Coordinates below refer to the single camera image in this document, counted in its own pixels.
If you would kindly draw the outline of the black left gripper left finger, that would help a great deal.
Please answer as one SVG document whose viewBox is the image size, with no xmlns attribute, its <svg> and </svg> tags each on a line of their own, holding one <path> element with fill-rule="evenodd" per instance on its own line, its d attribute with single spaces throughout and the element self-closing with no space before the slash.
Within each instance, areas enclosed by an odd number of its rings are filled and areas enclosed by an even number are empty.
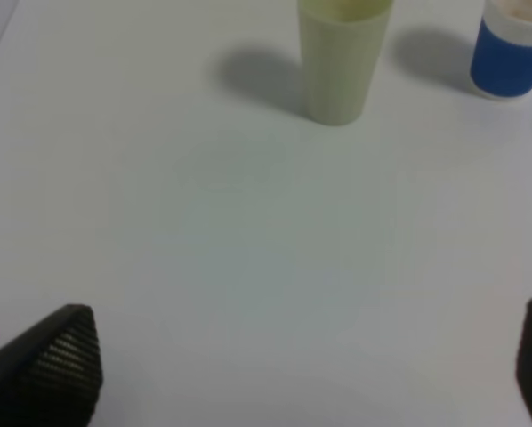
<svg viewBox="0 0 532 427">
<path fill-rule="evenodd" d="M 87 426 L 102 384 L 93 309 L 67 304 L 0 348 L 0 426 Z"/>
</svg>

